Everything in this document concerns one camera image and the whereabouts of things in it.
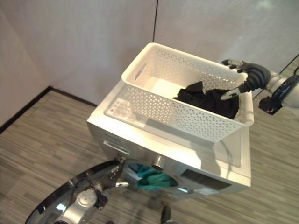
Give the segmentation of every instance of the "green towel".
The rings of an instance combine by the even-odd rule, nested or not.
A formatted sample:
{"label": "green towel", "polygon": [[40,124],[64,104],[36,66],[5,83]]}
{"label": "green towel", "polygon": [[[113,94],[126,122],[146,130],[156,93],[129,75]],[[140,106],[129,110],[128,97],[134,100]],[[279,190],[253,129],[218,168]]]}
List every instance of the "green towel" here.
{"label": "green towel", "polygon": [[137,182],[137,186],[144,190],[158,190],[177,185],[176,181],[167,174],[144,165],[138,165],[137,174],[142,178]]}

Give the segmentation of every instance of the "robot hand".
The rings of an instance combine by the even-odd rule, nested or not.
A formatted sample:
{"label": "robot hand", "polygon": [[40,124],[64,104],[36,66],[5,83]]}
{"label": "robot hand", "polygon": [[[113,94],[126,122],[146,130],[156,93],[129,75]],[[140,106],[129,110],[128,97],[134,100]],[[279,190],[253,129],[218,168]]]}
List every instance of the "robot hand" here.
{"label": "robot hand", "polygon": [[70,206],[56,219],[54,224],[84,224],[88,222],[93,213],[101,210],[108,202],[108,198],[103,194],[104,190],[128,186],[127,182],[117,182],[123,171],[123,163],[109,170],[95,184],[87,179],[90,183],[89,187],[81,191],[74,201],[71,198]]}
{"label": "robot hand", "polygon": [[226,100],[241,93],[258,88],[268,90],[272,96],[260,101],[259,108],[268,114],[275,114],[281,107],[286,107],[299,117],[299,75],[298,68],[291,77],[281,77],[269,69],[254,63],[227,59],[222,62],[230,69],[248,74],[246,81],[240,86],[227,91],[221,99]]}
{"label": "robot hand", "polygon": [[240,95],[241,93],[253,91],[259,88],[265,89],[271,77],[276,75],[276,73],[259,64],[231,59],[224,60],[222,63],[229,66],[230,69],[237,69],[238,73],[245,72],[248,74],[246,81],[237,88],[226,92],[221,97],[222,100],[230,99]]}

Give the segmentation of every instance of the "washer door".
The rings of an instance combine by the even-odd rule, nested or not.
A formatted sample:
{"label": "washer door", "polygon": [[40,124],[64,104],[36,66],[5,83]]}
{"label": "washer door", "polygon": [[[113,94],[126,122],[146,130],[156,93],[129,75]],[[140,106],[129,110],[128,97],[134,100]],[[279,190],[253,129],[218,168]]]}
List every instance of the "washer door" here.
{"label": "washer door", "polygon": [[[83,173],[71,178],[68,182],[56,189],[44,199],[31,213],[25,224],[53,224],[54,221],[69,206],[74,185],[78,180],[89,178],[94,181],[102,177],[107,171],[119,165],[118,161],[108,161],[94,166]],[[76,188],[80,192],[89,185],[88,182],[81,182]]]}

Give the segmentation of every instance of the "white laundry basket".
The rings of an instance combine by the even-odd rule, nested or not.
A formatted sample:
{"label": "white laundry basket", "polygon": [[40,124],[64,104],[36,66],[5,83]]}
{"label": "white laundry basket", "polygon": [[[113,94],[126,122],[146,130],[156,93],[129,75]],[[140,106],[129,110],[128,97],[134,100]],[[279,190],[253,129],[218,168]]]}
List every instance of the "white laundry basket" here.
{"label": "white laundry basket", "polygon": [[205,92],[235,88],[246,77],[245,73],[157,43],[149,43],[121,76],[130,85],[124,98],[134,113],[212,142],[253,124],[251,92],[239,96],[234,120],[172,98],[181,88],[199,81]]}

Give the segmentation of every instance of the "gray vinyl floor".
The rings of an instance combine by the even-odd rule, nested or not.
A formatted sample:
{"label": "gray vinyl floor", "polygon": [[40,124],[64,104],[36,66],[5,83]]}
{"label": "gray vinyl floor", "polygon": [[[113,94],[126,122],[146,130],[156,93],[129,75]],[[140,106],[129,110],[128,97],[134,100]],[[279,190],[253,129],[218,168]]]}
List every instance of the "gray vinyl floor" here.
{"label": "gray vinyl floor", "polygon": [[[298,224],[299,122],[289,111],[270,116],[254,100],[250,128],[252,187],[233,195],[171,205],[182,224]],[[0,223],[22,224],[52,191],[106,161],[86,119],[94,110],[51,91],[0,136]],[[90,223],[157,224],[164,203],[128,189],[112,190]]]}

